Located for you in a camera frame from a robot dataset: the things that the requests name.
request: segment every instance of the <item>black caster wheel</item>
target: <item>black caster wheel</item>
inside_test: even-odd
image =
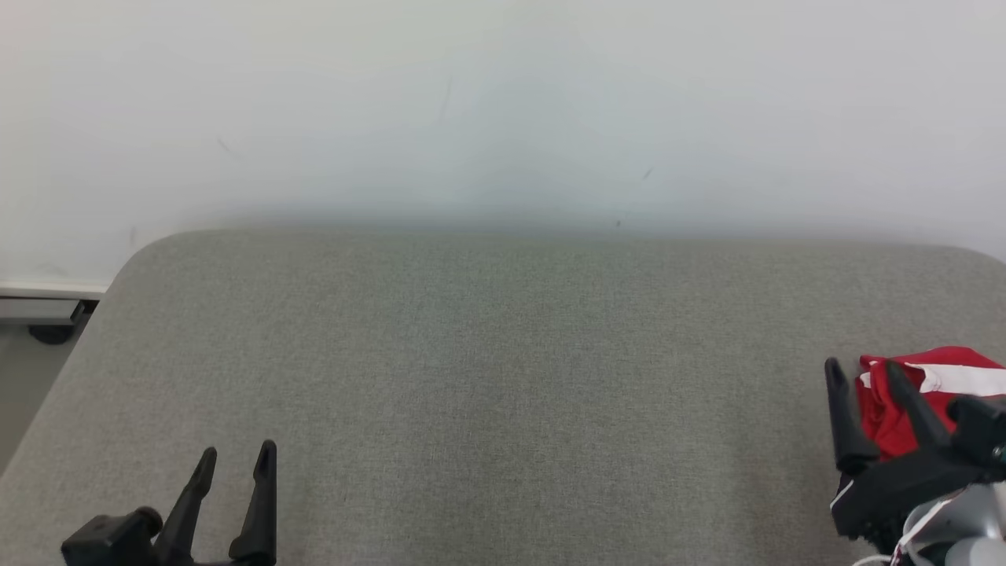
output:
[[[75,327],[28,327],[28,334],[42,344],[59,346],[66,344],[74,330]]]

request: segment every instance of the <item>white cable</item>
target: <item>white cable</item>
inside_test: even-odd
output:
[[[865,566],[870,562],[886,562],[890,563],[890,557],[886,554],[874,554],[873,556],[867,556],[866,558],[860,558],[859,560],[852,563],[852,566]]]

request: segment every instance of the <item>gray table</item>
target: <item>gray table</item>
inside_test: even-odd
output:
[[[821,367],[1006,361],[947,247],[208,231],[123,268],[0,479],[0,562],[167,513],[223,557],[279,444],[281,564],[834,564]]]

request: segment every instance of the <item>white wall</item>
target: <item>white wall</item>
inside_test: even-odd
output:
[[[242,218],[1006,258],[996,0],[10,0],[0,287]]]

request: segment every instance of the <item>folded red cloth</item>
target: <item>folded red cloth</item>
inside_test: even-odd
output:
[[[890,397],[885,360],[877,356],[859,359],[866,373],[856,380],[856,393],[863,431],[880,448],[881,458],[890,459],[914,450],[918,444],[907,415]],[[947,416],[947,405],[955,396],[1006,395],[1006,369],[970,348],[944,347],[889,360],[901,366],[952,432],[956,425]]]

